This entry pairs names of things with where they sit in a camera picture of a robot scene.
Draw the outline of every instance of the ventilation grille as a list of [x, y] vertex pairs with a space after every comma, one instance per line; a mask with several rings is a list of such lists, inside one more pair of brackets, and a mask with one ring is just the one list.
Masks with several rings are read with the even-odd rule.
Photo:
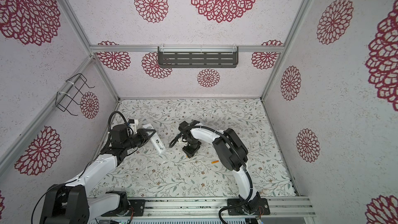
[[[129, 219], [112, 219], [121, 224], [129, 224]], [[226, 218], [224, 219], [228, 224], [245, 224], [244, 218]], [[99, 224], [109, 224], [110, 220], [98, 220]], [[97, 224], [97, 222], [90, 221], [89, 224]], [[222, 224], [218, 218], [192, 218], [192, 219], [137, 219], [132, 220], [130, 224]]]
[[238, 47], [236, 52], [160, 52], [158, 47], [158, 63], [162, 68], [233, 68], [238, 64]]

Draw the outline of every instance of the zip tie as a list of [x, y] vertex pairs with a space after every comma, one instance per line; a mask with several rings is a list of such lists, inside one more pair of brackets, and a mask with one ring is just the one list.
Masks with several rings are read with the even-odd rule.
[[58, 93], [63, 93], [63, 94], [66, 94], [67, 96], [70, 96], [70, 94], [68, 94], [66, 92], [58, 92]]

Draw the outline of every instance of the robotic arm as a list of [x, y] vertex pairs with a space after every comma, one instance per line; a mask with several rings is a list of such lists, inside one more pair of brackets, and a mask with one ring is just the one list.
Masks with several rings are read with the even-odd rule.
[[[126, 192], [109, 191], [102, 198], [87, 198], [87, 195], [101, 178], [112, 172], [125, 157], [134, 153], [127, 154], [129, 149], [142, 147], [151, 140], [159, 153], [164, 151], [164, 146], [151, 124], [140, 129], [137, 129], [137, 125], [137, 120], [129, 120], [128, 123], [125, 121], [125, 124], [110, 129], [110, 120], [108, 121], [108, 141], [95, 161], [67, 183], [53, 185], [47, 191], [40, 224], [86, 224], [108, 211], [119, 216], [129, 213]], [[248, 151], [236, 133], [230, 128], [226, 131], [215, 131], [198, 121], [190, 124], [184, 121], [179, 130], [181, 133], [170, 146], [178, 139], [185, 140], [187, 146], [183, 147], [183, 151], [191, 158], [200, 148], [199, 140], [212, 144], [221, 163], [231, 170], [235, 177], [239, 187], [239, 207], [248, 214], [254, 213], [258, 209], [260, 194], [253, 187], [246, 168]], [[222, 208], [219, 217], [221, 218], [221, 211], [238, 205]]]

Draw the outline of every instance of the floral floor covering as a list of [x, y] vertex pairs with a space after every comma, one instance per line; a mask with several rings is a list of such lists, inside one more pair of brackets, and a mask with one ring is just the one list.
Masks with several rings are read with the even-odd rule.
[[[259, 99], [124, 100], [119, 111], [126, 119], [138, 119], [140, 126], [151, 123], [166, 151], [158, 155], [148, 142], [107, 174], [89, 197], [109, 190], [126, 191], [128, 197], [237, 196], [232, 172], [221, 162], [212, 163], [218, 160], [212, 145], [202, 142], [191, 159], [178, 142], [168, 148], [179, 133], [178, 125], [192, 120], [216, 130], [235, 130], [249, 151], [251, 179], [262, 196], [295, 195]], [[122, 119], [116, 115], [113, 125], [120, 123]]]

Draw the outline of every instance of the black wire rack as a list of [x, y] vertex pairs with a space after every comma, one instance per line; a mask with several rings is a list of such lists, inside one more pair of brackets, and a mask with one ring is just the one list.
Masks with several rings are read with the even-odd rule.
[[[74, 79], [74, 78], [77, 77], [77, 76], [78, 76], [78, 78], [76, 79], [76, 81], [75, 81], [75, 82], [72, 82], [71, 80]], [[82, 84], [79, 88], [77, 88], [77, 87], [76, 87], [76, 83], [79, 81], [79, 79], [82, 80], [83, 84]], [[82, 87], [84, 87], [84, 85], [86, 85], [88, 88], [94, 88], [95, 86], [94, 86], [94, 87], [90, 87], [89, 85], [87, 85], [87, 79], [86, 79], [86, 77], [84, 77], [84, 75], [83, 75], [82, 73], [78, 73], [78, 74], [72, 76], [71, 78], [67, 79], [66, 82], [72, 83], [73, 87], [77, 89], [77, 92], [75, 93], [75, 95], [74, 95], [73, 97], [71, 97], [70, 94], [69, 94], [69, 91], [70, 91], [70, 89], [71, 89], [72, 87], [71, 87], [67, 92], [57, 92], [57, 95], [55, 96], [55, 106], [56, 106], [59, 110], [61, 110], [62, 112], [67, 111], [67, 112], [69, 112], [69, 114], [71, 114], [71, 115], [73, 115], [73, 116], [78, 116], [78, 114], [72, 114], [72, 113], [68, 110], [69, 105], [70, 105], [72, 102], [75, 102], [77, 105], [81, 105], [81, 104], [77, 103], [77, 102], [74, 100], [74, 98], [76, 97], [76, 95], [77, 95], [78, 93], [80, 93], [82, 96], [84, 95], [84, 94], [81, 92], [81, 89], [82, 89]], [[64, 107], [64, 106], [61, 104], [62, 99], [58, 102], [58, 96], [61, 95], [61, 94], [65, 94], [67, 97], [70, 98], [70, 102], [67, 104], [66, 107]]]

